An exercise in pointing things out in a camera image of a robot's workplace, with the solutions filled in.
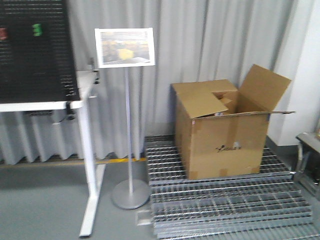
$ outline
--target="white desk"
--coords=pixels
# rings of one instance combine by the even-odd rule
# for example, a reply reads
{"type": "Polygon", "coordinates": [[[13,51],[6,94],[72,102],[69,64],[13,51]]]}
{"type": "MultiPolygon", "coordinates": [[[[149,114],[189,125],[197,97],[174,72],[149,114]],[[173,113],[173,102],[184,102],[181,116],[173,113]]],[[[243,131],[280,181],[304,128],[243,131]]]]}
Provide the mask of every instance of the white desk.
{"type": "MultiPolygon", "coordinates": [[[[81,100],[72,101],[71,103],[72,109],[78,109],[77,119],[80,126],[86,180],[89,188],[89,198],[83,217],[83,222],[79,235],[80,237],[88,237],[92,233],[99,201],[100,189],[106,168],[105,164],[99,164],[96,168],[90,133],[88,98],[90,96],[95,78],[96,74],[94,72],[77,72],[77,81],[81,100]]],[[[0,112],[59,110],[65,109],[66,103],[66,101],[3,103],[0,104],[0,112]]]]}

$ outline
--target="open cardboard box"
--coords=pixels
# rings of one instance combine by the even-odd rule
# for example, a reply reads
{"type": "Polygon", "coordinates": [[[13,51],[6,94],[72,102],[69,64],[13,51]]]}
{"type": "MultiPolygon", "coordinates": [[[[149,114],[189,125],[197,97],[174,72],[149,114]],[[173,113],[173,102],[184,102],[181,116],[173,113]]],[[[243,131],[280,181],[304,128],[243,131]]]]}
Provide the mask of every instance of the open cardboard box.
{"type": "Polygon", "coordinates": [[[228,80],[172,84],[175,143],[189,179],[260,170],[270,114],[290,80],[253,65],[240,89],[228,80]]]}

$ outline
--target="gray floor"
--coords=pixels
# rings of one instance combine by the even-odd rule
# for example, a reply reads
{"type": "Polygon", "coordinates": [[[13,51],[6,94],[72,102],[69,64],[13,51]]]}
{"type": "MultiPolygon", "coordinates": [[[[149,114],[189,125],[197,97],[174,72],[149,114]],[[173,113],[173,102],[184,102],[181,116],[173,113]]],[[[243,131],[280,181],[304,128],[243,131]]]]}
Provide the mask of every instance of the gray floor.
{"type": "MultiPolygon", "coordinates": [[[[146,180],[145,162],[135,178],[146,180]]],[[[77,240],[88,200],[83,165],[0,168],[0,240],[77,240]]],[[[155,240],[152,226],[136,226],[137,210],[116,208],[114,186],[127,179],[126,163],[106,167],[91,240],[155,240]]],[[[301,187],[320,228],[320,203],[301,187]]]]}

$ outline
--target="sign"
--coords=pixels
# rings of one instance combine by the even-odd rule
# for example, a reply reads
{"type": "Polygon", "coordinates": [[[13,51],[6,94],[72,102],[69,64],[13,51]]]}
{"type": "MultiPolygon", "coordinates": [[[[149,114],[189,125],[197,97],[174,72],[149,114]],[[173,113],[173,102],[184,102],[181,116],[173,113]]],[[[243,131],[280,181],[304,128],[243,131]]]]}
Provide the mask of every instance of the sign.
{"type": "Polygon", "coordinates": [[[99,68],[155,65],[152,28],[95,29],[99,68]]]}

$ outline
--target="metal pole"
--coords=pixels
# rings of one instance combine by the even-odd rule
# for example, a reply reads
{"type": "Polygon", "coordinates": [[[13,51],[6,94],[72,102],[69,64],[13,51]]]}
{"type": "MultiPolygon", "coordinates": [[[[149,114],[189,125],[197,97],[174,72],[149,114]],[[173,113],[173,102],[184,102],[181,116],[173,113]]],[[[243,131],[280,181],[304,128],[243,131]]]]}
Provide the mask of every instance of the metal pole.
{"type": "Polygon", "coordinates": [[[134,192],[133,174],[132,174],[132,144],[131,144],[131,115],[130,115],[130,93],[129,93],[129,69],[124,68],[125,81],[125,110],[126,110],[126,131],[127,131],[127,149],[128,149],[128,182],[129,194],[134,192]]]}

